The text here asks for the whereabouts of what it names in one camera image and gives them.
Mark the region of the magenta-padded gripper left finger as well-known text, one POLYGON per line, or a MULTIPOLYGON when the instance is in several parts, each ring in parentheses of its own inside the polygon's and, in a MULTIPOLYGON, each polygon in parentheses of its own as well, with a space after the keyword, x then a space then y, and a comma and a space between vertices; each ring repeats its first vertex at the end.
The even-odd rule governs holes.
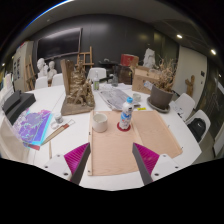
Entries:
POLYGON ((89 154, 90 143, 87 142, 65 155, 55 155, 43 165, 43 169, 78 185, 82 179, 89 154))

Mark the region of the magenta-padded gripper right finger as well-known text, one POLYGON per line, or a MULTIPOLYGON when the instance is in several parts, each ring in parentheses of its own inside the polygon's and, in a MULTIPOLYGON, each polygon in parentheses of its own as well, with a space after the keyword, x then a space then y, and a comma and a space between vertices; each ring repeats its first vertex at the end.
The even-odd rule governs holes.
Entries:
POLYGON ((145 185, 181 170, 181 166, 167 154, 159 155, 140 144, 133 144, 132 153, 145 185))

